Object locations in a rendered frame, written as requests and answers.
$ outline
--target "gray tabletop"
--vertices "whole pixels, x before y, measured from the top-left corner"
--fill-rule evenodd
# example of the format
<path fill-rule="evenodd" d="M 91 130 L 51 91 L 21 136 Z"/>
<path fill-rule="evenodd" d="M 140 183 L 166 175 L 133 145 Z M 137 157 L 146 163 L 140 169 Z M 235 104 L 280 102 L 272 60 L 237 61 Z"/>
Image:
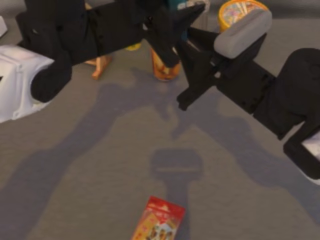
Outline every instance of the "gray tabletop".
<path fill-rule="evenodd" d="M 6 21 L 0 44 L 15 44 Z M 320 48 L 319 25 L 275 19 L 256 61 L 278 74 L 292 51 Z M 320 238 L 320 187 L 226 97 L 178 110 L 184 74 L 156 81 L 146 42 L 100 81 L 93 70 L 75 66 L 49 107 L 0 125 L 0 240 L 128 240 L 151 195 L 186 207 L 177 240 Z"/>

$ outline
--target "red packet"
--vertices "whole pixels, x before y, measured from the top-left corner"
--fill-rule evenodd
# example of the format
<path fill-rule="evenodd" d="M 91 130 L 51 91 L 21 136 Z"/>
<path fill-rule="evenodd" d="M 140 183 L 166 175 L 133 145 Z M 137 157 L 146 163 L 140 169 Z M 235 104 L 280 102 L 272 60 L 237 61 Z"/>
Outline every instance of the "red packet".
<path fill-rule="evenodd" d="M 186 210 L 151 196 L 131 240 L 174 240 Z"/>

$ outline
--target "gray padded cap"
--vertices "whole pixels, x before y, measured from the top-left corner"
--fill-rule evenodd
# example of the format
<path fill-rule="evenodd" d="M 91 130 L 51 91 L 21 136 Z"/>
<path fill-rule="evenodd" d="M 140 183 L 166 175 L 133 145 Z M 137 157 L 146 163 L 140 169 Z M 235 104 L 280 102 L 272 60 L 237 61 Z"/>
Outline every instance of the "gray padded cap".
<path fill-rule="evenodd" d="M 234 59 L 262 37 L 272 25 L 272 13 L 255 9 L 221 33 L 214 41 L 214 50 Z"/>

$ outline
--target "wooden stand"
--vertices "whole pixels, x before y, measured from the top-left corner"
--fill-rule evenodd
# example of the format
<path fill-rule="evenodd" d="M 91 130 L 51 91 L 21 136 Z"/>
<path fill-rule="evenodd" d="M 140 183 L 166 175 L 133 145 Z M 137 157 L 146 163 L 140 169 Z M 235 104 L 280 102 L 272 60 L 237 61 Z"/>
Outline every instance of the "wooden stand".
<path fill-rule="evenodd" d="M 92 7 L 88 3 L 85 3 L 85 9 L 90 10 L 92 9 Z M 105 55 L 85 62 L 86 64 L 95 66 L 95 72 L 92 74 L 92 78 L 94 80 L 98 80 L 100 78 L 100 76 L 106 70 L 111 60 L 111 56 Z"/>

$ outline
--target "teal object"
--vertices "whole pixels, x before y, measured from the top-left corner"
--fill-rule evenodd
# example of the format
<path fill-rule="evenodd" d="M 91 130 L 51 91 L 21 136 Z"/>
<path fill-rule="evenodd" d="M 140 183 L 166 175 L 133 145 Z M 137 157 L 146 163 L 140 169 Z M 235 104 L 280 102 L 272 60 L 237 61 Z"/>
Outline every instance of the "teal object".
<path fill-rule="evenodd" d="M 170 11 L 177 10 L 179 4 L 187 3 L 187 0 L 166 0 L 166 1 L 167 1 L 167 6 Z M 187 32 L 184 32 L 181 37 L 183 40 L 186 41 L 187 40 Z"/>

